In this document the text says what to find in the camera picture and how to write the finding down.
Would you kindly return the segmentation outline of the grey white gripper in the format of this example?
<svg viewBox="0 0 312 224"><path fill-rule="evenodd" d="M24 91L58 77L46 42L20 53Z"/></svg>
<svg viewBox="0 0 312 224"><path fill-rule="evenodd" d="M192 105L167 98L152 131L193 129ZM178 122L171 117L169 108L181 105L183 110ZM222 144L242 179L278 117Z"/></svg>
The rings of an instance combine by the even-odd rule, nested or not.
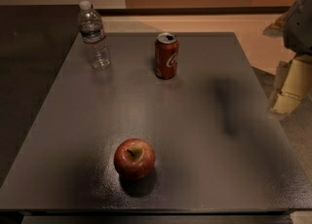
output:
<svg viewBox="0 0 312 224"><path fill-rule="evenodd" d="M268 37L282 37L287 49L297 54L281 61L276 70L267 112L270 117L287 117L312 90L312 0L295 0L287 13L263 30Z"/></svg>

